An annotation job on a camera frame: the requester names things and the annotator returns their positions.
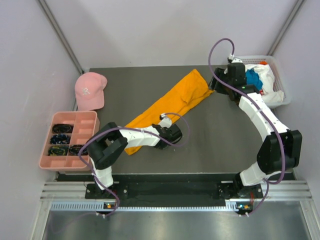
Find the orange t shirt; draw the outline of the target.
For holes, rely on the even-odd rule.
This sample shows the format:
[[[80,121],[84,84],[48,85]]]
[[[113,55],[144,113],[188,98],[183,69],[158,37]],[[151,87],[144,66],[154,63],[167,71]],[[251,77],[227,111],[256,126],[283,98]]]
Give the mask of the orange t shirt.
[[[158,124],[160,115],[163,113],[176,113],[183,116],[213,92],[198,70],[193,69],[164,96],[126,126],[128,128],[145,128],[152,124]]]

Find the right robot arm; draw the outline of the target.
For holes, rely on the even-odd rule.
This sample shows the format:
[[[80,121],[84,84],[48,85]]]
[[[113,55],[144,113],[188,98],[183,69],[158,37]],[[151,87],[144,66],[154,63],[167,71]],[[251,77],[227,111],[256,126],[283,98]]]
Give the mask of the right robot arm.
[[[250,118],[258,130],[262,145],[256,162],[237,173],[232,181],[233,193],[245,198],[261,181],[280,174],[300,163],[302,134],[281,123],[263,101],[257,87],[247,83],[245,65],[229,63],[226,69],[217,67],[209,84],[211,90],[229,96],[232,102]]]

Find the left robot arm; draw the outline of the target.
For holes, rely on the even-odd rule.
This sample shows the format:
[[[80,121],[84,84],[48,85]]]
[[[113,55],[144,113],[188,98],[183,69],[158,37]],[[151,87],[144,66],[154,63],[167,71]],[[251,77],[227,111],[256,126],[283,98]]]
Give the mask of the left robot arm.
[[[88,156],[96,177],[96,192],[102,198],[109,198],[114,191],[112,165],[126,149],[154,147],[163,150],[177,144],[183,133],[176,124],[162,120],[143,128],[120,127],[110,122],[88,141]]]

